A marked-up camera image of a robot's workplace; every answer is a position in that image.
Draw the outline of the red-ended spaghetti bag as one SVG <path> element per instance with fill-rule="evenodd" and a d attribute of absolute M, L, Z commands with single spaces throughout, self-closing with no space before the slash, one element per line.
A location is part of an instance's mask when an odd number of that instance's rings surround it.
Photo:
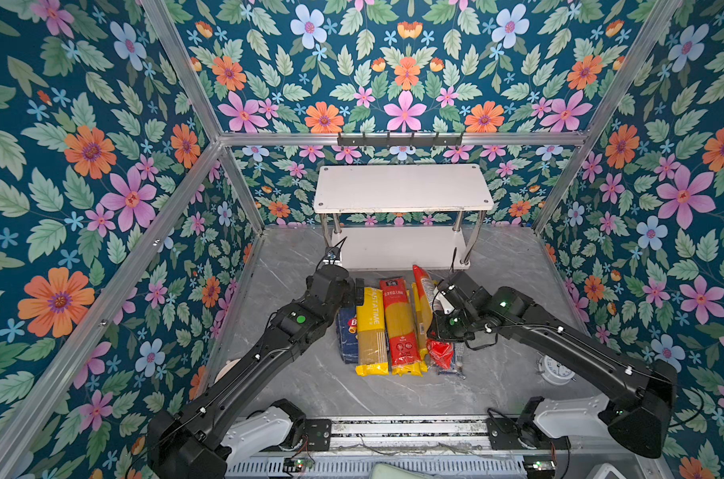
<path fill-rule="evenodd" d="M 417 295 L 417 339 L 421 358 L 442 371 L 451 370 L 454 366 L 455 347 L 451 343 L 431 339 L 428 335 L 435 311 L 441 306 L 436 300 L 436 284 L 431 275 L 418 265 L 413 265 L 413 274 Z"/>

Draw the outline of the red Barilla spaghetti bag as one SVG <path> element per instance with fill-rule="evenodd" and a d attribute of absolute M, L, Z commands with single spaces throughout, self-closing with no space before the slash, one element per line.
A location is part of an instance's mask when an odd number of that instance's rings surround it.
<path fill-rule="evenodd" d="M 413 309 L 403 277 L 381 279 L 392 373 L 422 376 L 428 368 L 421 359 Z"/>

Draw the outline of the yellow Pastatime spaghetti bag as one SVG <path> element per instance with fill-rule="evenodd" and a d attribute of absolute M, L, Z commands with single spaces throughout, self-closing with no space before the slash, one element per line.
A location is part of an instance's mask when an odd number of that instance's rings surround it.
<path fill-rule="evenodd" d="M 388 375 L 389 356 L 381 289 L 364 289 L 363 305 L 357 307 L 357 339 L 357 375 Z"/>

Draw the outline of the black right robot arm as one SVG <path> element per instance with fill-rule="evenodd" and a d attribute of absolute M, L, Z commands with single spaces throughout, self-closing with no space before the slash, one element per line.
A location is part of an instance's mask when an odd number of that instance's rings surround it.
<path fill-rule="evenodd" d="M 678 372 L 664 360 L 646 364 L 573 329 L 512 287 L 488 293 L 464 271 L 430 287 L 436 310 L 428 337 L 468 343 L 478 333 L 531 347 L 597 388 L 571 400 L 531 399 L 526 429 L 551 439 L 610 438 L 649 459 L 663 453 L 678 392 Z"/>

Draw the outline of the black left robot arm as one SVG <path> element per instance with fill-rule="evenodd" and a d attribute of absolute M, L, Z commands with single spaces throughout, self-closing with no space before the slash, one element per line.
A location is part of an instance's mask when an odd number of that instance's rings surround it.
<path fill-rule="evenodd" d="M 250 419 L 248 404 L 285 367 L 324 337 L 341 309 L 361 305 L 364 286 L 337 265 L 322 265 L 307 289 L 270 315 L 263 335 L 225 375 L 176 413 L 148 425 L 146 462 L 160 478 L 222 478 L 235 464 L 272 446 L 301 441 L 305 414 L 278 400 Z"/>

